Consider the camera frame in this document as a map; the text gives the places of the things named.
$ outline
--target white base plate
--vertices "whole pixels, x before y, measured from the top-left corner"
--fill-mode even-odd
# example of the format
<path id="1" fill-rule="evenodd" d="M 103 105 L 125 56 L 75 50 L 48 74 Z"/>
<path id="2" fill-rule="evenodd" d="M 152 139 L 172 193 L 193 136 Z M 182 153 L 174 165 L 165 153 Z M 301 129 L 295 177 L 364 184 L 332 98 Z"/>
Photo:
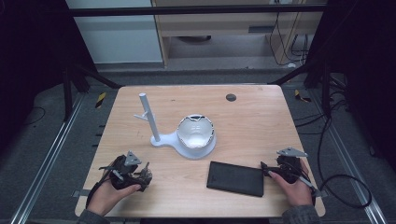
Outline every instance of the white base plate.
<path id="1" fill-rule="evenodd" d="M 173 147 L 178 154 L 189 160 L 200 160 L 203 157 L 209 155 L 213 151 L 216 145 L 216 133 L 213 133 L 212 141 L 200 149 L 192 149 L 183 145 L 178 139 L 177 132 L 162 134 L 160 133 L 161 140 L 159 142 L 155 141 L 154 136 L 151 136 L 150 142 L 155 147 Z"/>

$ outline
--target white mesh cup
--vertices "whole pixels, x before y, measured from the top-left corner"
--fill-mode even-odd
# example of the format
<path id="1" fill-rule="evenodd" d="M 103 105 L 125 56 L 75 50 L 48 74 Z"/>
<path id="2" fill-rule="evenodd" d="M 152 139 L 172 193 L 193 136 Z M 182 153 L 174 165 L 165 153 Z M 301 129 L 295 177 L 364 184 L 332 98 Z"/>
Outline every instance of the white mesh cup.
<path id="1" fill-rule="evenodd" d="M 214 132 L 213 123 L 203 115 L 189 115 L 177 127 L 178 139 L 191 149 L 202 149 L 209 145 Z"/>

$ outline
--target black cable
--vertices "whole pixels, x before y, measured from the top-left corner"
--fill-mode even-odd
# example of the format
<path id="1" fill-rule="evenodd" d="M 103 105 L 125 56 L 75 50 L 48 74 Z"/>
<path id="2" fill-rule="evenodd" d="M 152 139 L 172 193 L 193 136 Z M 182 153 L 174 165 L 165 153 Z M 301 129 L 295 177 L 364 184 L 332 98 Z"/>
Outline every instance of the black cable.
<path id="1" fill-rule="evenodd" d="M 294 119 L 294 121 L 296 121 L 296 120 L 302 120 L 302 119 L 309 119 L 309 118 L 312 118 L 312 117 L 318 116 L 318 115 L 322 115 L 322 114 L 321 114 L 321 113 L 318 113 L 318 114 L 316 114 L 316 115 L 309 115 L 309 116 L 304 117 L 304 118 L 301 118 L 301 119 Z"/>
<path id="2" fill-rule="evenodd" d="M 300 133 L 300 134 L 322 134 L 322 132 L 320 132 L 320 133 Z"/>
<path id="3" fill-rule="evenodd" d="M 289 166 L 290 169 L 296 171 L 299 174 L 298 177 L 302 176 L 304 179 L 311 182 L 311 180 L 308 177 L 308 174 L 303 170 L 303 168 L 297 169 L 295 166 L 291 165 L 290 163 L 288 163 L 286 161 L 282 161 L 282 164 L 285 164 L 285 165 Z"/>
<path id="4" fill-rule="evenodd" d="M 322 115 L 320 115 L 319 117 L 317 117 L 317 118 L 315 118 L 315 119 L 309 120 L 309 121 L 308 121 L 308 122 L 306 122 L 306 123 L 297 124 L 297 125 L 295 125 L 295 126 L 296 126 L 296 128 L 303 127 L 303 126 L 305 126 L 305 125 L 311 124 L 311 123 L 313 123 L 313 122 L 315 122 L 315 121 L 317 121 L 317 120 L 319 120 L 319 119 L 323 118 L 324 116 L 325 116 L 325 115 L 324 115 L 324 114 L 322 114 Z"/>
<path id="5" fill-rule="evenodd" d="M 332 105 L 331 111 L 333 111 L 333 110 L 338 110 L 338 108 L 340 108 L 341 105 L 347 105 L 347 101 L 346 101 L 346 100 L 340 100 L 340 101 L 338 101 L 336 104 Z"/>
<path id="6" fill-rule="evenodd" d="M 286 52 L 285 44 L 283 43 L 282 35 L 281 35 L 280 29 L 279 29 L 279 12 L 276 13 L 276 21 L 275 21 L 274 28 L 273 28 L 273 30 L 272 30 L 272 32 L 271 32 L 271 34 L 270 34 L 270 38 L 269 38 L 269 41 L 270 41 L 270 49 L 271 49 L 271 51 L 273 52 L 274 57 L 275 57 L 275 52 L 274 52 L 274 49 L 272 48 L 272 36 L 273 36 L 274 30 L 275 30 L 276 28 L 277 28 L 277 32 L 278 32 L 278 34 L 279 34 L 280 43 L 282 44 L 283 53 L 285 54 L 286 58 L 287 58 L 288 60 L 290 60 L 288 63 L 279 63 L 279 62 L 276 60 L 276 58 L 275 58 L 276 64 L 277 64 L 277 65 L 287 65 L 287 64 L 289 64 L 289 63 L 298 62 L 298 60 L 293 60 L 293 59 L 289 58 L 289 56 L 288 56 L 288 54 L 287 54 L 287 52 Z"/>
<path id="7" fill-rule="evenodd" d="M 31 122 L 28 122 L 28 123 L 23 123 L 23 125 L 31 125 L 31 124 L 37 123 L 37 122 L 39 122 L 41 119 L 43 119 L 44 116 L 46 115 L 46 110 L 45 110 L 43 107 L 41 107 L 41 106 L 35 106 L 35 107 L 33 107 L 33 109 L 41 109 L 41 110 L 43 111 L 43 114 L 41 115 L 40 118 L 38 118 L 38 119 L 36 119 L 36 120 L 34 120 L 34 121 L 31 121 Z"/>
<path id="8" fill-rule="evenodd" d="M 295 35 L 294 38 L 293 38 L 293 41 L 291 42 L 290 52 L 291 52 L 291 54 L 294 55 L 294 56 L 301 57 L 303 54 L 297 54 L 297 53 L 295 53 L 295 52 L 307 53 L 307 52 L 309 51 L 309 49 L 306 49 L 305 42 L 304 42 L 304 47 L 303 47 L 303 49 L 294 49 L 294 45 L 295 45 L 295 43 L 296 43 L 297 37 L 298 37 L 298 35 Z"/>
<path id="9" fill-rule="evenodd" d="M 334 89 L 337 89 L 337 90 L 340 90 L 340 91 L 344 91 L 345 90 L 345 88 L 342 88 L 342 87 L 340 87 L 340 86 L 338 86 L 337 84 L 334 84 L 334 83 L 330 83 L 330 87 L 332 87 L 333 90 Z"/>
<path id="10" fill-rule="evenodd" d="M 304 41 L 304 50 L 303 50 L 303 64 L 306 61 L 306 57 L 308 56 L 308 35 L 305 35 L 305 41 Z"/>
<path id="11" fill-rule="evenodd" d="M 330 74 L 330 79 L 331 81 L 338 86 L 339 89 L 341 90 L 345 90 L 347 87 L 347 80 L 346 80 L 346 76 L 344 76 L 344 83 L 340 80 L 338 80 L 337 78 L 333 77 L 332 74 Z"/>
<path id="12" fill-rule="evenodd" d="M 297 133 L 297 134 L 304 134 L 304 135 L 317 135 L 317 134 L 321 134 L 321 133 Z"/>
<path id="13" fill-rule="evenodd" d="M 372 196 L 371 191 L 368 189 L 368 187 L 367 187 L 361 180 L 359 180 L 358 178 L 356 178 L 356 177 L 354 177 L 354 176 L 352 176 L 352 175 L 332 175 L 332 176 L 328 177 L 327 179 L 324 179 L 324 177 L 323 177 L 323 173 L 322 173 L 322 171 L 321 171 L 321 166 L 320 166 L 320 150 L 321 150 L 321 145 L 322 145 L 322 143 L 323 143 L 323 136 L 324 136 L 324 134 L 325 134 L 325 132 L 326 132 L 327 126 L 328 126 L 328 125 L 330 126 L 330 121 L 331 121 L 331 120 L 332 120 L 332 117 L 328 117 L 328 118 L 326 119 L 325 125 L 324 125 L 324 127 L 323 127 L 323 131 L 322 131 L 322 133 L 321 133 L 321 135 L 320 135 L 319 144 L 318 144 L 317 163 L 318 163 L 318 172 L 319 172 L 319 176 L 320 176 L 320 179 L 321 179 L 321 181 L 322 181 L 322 184 L 321 184 L 319 190 L 322 191 L 323 188 L 326 188 L 326 190 L 328 190 L 336 199 L 338 199 L 341 203 L 343 203 L 343 204 L 345 204 L 345 205 L 347 205 L 347 206 L 349 206 L 349 207 L 352 207 L 352 208 L 365 208 L 365 207 L 367 207 L 367 206 L 371 203 L 371 201 L 372 201 L 372 199 L 373 199 L 373 196 Z M 350 179 L 353 179 L 353 180 L 359 182 L 362 186 L 364 186 L 364 188 L 367 190 L 367 192 L 368 192 L 368 194 L 369 194 L 369 199 L 367 200 L 367 203 L 365 203 L 365 204 L 354 204 L 354 203 L 349 203 L 349 202 L 343 200 L 343 199 L 342 199 L 340 196 L 338 196 L 336 193 L 334 193 L 334 191 L 333 191 L 330 187 L 326 186 L 327 183 L 328 183 L 330 180 L 335 179 L 335 178 L 337 178 L 337 177 L 350 178 Z"/>

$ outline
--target handheld controller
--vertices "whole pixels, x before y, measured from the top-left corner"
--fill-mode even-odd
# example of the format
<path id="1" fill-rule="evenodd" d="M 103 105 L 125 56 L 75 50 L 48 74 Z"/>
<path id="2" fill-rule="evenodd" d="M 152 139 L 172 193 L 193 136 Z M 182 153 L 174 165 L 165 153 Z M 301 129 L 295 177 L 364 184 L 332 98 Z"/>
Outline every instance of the handheld controller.
<path id="1" fill-rule="evenodd" d="M 288 183 L 292 184 L 302 175 L 302 167 L 300 158 L 287 157 L 280 155 L 277 159 L 279 167 L 270 167 L 264 162 L 261 162 L 262 171 L 265 176 L 270 176 L 268 172 L 274 172 L 282 176 Z"/>
<path id="2" fill-rule="evenodd" d="M 134 173 L 140 163 L 142 162 L 132 151 L 129 151 L 127 156 L 118 156 L 114 160 L 113 165 L 107 168 L 111 170 L 110 179 L 113 187 L 115 189 L 125 189 L 131 185 L 138 184 L 142 187 L 139 191 L 145 191 L 152 179 L 152 173 L 149 169 L 149 162 L 140 173 Z"/>

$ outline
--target white plastic stand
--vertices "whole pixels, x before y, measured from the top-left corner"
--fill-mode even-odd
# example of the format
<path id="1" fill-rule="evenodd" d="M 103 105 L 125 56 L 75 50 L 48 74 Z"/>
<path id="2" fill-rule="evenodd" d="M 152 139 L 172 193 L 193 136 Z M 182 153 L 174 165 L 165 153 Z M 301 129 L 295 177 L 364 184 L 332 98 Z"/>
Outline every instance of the white plastic stand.
<path id="1" fill-rule="evenodd" d="M 145 109 L 145 113 L 142 116 L 138 116 L 138 115 L 134 115 L 134 116 L 139 119 L 148 121 L 153 134 L 150 138 L 150 142 L 152 145 L 154 145 L 155 147 L 173 147 L 178 154 L 189 160 L 200 160 L 213 151 L 217 141 L 216 133 L 213 133 L 211 142 L 205 147 L 201 147 L 201 148 L 186 147 L 180 141 L 177 135 L 177 131 L 174 131 L 173 133 L 169 133 L 169 134 L 159 133 L 157 129 L 157 125 L 155 124 L 155 118 L 149 107 L 149 101 L 147 95 L 145 93 L 140 93 L 139 97 Z"/>

